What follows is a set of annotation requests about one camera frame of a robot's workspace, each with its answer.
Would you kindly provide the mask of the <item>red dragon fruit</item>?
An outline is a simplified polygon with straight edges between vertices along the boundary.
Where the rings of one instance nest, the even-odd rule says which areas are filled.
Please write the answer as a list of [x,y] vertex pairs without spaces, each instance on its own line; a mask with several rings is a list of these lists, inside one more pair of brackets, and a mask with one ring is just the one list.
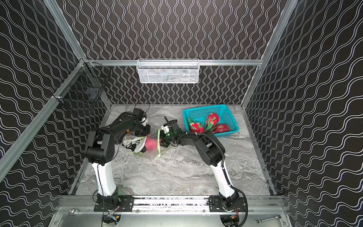
[[220,121],[220,117],[217,113],[210,113],[210,115],[206,119],[206,130],[212,129],[215,127]]
[[146,138],[146,152],[152,153],[158,151],[159,140],[154,135],[148,135]]
[[229,131],[230,131],[230,127],[226,124],[218,124],[212,130],[213,133],[223,133],[223,132],[229,132]]
[[190,128],[191,132],[196,132],[196,133],[205,132],[205,128],[203,127],[202,124],[193,121],[191,118],[187,118],[187,122],[189,124],[189,128]]

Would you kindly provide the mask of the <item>clear zip-top bag green seal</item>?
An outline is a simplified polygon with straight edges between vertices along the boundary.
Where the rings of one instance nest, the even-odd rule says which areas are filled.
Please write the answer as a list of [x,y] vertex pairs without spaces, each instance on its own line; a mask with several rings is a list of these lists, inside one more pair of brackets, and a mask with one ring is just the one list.
[[159,159],[161,155],[170,151],[172,146],[162,146],[161,129],[156,130],[152,134],[144,137],[137,137],[128,133],[122,142],[122,146],[125,147],[132,154],[149,160]]

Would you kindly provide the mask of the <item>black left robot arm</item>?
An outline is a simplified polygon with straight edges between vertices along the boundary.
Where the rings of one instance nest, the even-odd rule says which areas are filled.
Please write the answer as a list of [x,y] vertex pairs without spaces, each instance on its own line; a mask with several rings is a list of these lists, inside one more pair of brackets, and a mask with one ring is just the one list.
[[112,161],[118,154],[115,145],[123,145],[132,152],[143,154],[147,151],[149,134],[147,114],[138,108],[134,108],[131,113],[121,113],[107,126],[91,129],[85,156],[94,168],[98,185],[94,211],[114,211],[120,207],[118,189],[112,173]]

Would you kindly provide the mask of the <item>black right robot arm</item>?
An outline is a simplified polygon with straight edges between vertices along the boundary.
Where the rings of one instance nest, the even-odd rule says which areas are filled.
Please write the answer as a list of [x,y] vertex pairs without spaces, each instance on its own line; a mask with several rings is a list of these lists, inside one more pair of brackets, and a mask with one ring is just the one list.
[[220,208],[233,211],[240,199],[226,168],[225,148],[211,132],[182,131],[177,120],[167,122],[158,130],[160,146],[194,146],[202,161],[211,167],[218,184]]

